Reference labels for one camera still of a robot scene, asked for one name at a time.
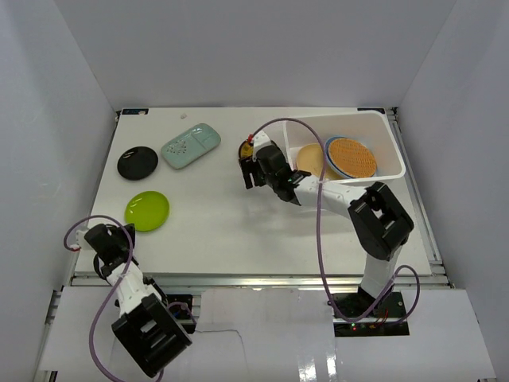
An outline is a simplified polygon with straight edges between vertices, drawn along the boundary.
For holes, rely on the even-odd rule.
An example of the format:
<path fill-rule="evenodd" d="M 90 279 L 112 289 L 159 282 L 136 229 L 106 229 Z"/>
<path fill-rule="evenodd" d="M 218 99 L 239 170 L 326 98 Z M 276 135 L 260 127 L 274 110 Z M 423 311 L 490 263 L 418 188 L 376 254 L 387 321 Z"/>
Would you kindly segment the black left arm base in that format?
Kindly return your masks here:
<path fill-rule="evenodd" d="M 191 294 L 167 294 L 165 304 L 168 311 L 183 326 L 187 334 L 193 334 L 196 329 L 195 316 L 192 312 L 193 296 Z"/>

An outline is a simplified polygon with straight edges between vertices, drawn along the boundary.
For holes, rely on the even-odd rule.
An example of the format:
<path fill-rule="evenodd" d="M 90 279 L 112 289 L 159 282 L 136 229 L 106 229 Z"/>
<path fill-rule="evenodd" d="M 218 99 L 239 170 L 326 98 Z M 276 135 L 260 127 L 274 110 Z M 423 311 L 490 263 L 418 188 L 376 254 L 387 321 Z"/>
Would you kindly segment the blue round plate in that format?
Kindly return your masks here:
<path fill-rule="evenodd" d="M 341 139 L 343 138 L 343 136 L 332 136 L 331 138 L 327 139 L 325 144 L 324 144 L 324 148 L 325 148 L 325 157 L 326 157 L 326 160 L 327 160 L 327 163 L 329 165 L 329 167 L 335 172 L 337 173 L 339 176 L 341 176 L 342 178 L 346 178 L 346 179 L 351 179 L 350 176 L 348 176 L 346 173 L 342 172 L 332 161 L 332 158 L 331 158 L 331 155 L 329 153 L 329 147 L 330 145 L 336 141 L 337 139 Z"/>

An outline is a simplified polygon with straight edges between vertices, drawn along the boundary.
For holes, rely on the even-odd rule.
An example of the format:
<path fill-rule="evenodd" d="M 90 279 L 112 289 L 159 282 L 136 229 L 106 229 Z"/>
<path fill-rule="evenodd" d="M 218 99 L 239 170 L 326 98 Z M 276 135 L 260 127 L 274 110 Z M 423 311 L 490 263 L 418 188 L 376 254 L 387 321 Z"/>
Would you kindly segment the lime green round plate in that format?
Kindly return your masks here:
<path fill-rule="evenodd" d="M 170 203 L 163 193 L 145 191 L 128 202 L 124 220 L 127 224 L 133 224 L 138 232 L 151 232 L 160 228 L 169 214 Z"/>

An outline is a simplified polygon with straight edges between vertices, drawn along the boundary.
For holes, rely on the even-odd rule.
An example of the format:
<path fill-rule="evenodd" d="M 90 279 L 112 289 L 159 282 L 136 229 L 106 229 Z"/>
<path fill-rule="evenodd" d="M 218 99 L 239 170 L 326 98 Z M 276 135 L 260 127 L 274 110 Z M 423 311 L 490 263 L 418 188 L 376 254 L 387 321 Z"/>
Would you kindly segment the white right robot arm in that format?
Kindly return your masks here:
<path fill-rule="evenodd" d="M 367 253 L 358 288 L 360 310 L 375 318 L 387 309 L 396 259 L 414 230 L 414 222 L 386 184 L 321 183 L 310 172 L 291 169 L 274 142 L 261 148 L 243 142 L 239 165 L 247 189 L 267 185 L 284 202 L 347 217 Z"/>

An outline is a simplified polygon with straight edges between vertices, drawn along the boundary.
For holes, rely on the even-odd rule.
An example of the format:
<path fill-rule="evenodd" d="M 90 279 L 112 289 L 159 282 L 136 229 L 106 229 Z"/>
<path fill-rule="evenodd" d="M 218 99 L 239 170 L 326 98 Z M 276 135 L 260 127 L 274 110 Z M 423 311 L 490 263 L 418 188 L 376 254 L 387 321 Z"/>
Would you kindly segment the tan round plate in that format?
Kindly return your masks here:
<path fill-rule="evenodd" d="M 335 181 L 341 179 L 341 177 L 324 161 L 323 152 L 318 143 L 303 146 L 297 153 L 296 164 L 299 170 L 310 172 L 316 177 L 321 175 L 322 168 L 324 167 L 325 180 Z"/>

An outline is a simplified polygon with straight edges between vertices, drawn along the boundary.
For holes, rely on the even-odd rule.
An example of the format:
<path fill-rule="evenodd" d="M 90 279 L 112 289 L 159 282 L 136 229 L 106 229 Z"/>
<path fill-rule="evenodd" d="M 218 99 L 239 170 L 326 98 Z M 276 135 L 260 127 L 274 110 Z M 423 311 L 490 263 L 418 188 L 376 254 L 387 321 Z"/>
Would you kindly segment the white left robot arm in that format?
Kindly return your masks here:
<path fill-rule="evenodd" d="M 97 224 L 83 240 L 95 252 L 99 277 L 115 288 L 119 318 L 111 325 L 113 334 L 138 367 L 155 377 L 192 340 L 169 310 L 162 289 L 143 274 L 134 258 L 134 226 Z"/>

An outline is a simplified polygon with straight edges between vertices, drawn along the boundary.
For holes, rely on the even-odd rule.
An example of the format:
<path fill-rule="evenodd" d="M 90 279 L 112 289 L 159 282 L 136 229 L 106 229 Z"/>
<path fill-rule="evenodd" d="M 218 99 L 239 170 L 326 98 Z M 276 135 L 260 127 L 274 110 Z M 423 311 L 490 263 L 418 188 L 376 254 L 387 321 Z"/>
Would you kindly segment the woven wicker round plate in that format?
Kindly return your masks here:
<path fill-rule="evenodd" d="M 337 139 L 330 145 L 329 153 L 333 163 L 351 178 L 372 177 L 376 173 L 375 156 L 354 139 Z"/>

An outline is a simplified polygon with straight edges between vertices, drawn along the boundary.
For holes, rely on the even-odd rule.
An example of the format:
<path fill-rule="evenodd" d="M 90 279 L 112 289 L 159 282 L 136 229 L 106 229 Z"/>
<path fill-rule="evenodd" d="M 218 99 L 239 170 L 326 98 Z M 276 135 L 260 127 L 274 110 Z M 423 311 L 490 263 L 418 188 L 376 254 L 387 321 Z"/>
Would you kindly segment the yellow black patterned plate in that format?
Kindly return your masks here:
<path fill-rule="evenodd" d="M 243 160 L 247 158 L 251 158 L 253 155 L 253 143 L 247 139 L 243 141 L 238 149 L 238 159 Z"/>

